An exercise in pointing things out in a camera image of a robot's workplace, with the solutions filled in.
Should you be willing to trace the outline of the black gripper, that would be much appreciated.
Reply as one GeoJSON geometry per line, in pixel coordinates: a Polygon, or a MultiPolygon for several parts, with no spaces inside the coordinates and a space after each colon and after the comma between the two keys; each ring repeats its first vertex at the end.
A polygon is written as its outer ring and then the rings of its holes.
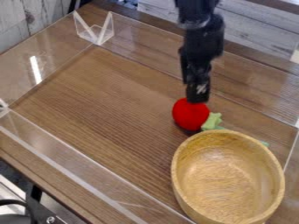
{"type": "Polygon", "coordinates": [[[209,63],[221,55],[223,48],[224,19],[221,15],[213,14],[204,27],[185,31],[179,50],[181,79],[185,85],[187,102],[189,103],[205,103],[209,100],[209,63]]]}

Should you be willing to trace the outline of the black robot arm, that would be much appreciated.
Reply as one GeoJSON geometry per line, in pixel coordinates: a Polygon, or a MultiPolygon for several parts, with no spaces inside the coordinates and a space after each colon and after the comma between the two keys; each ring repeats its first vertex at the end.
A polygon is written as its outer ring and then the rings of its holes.
{"type": "Polygon", "coordinates": [[[215,13],[220,0],[173,0],[177,25],[184,29],[179,49],[181,80],[189,103],[205,103],[211,95],[211,62],[223,54],[224,19],[215,13]]]}

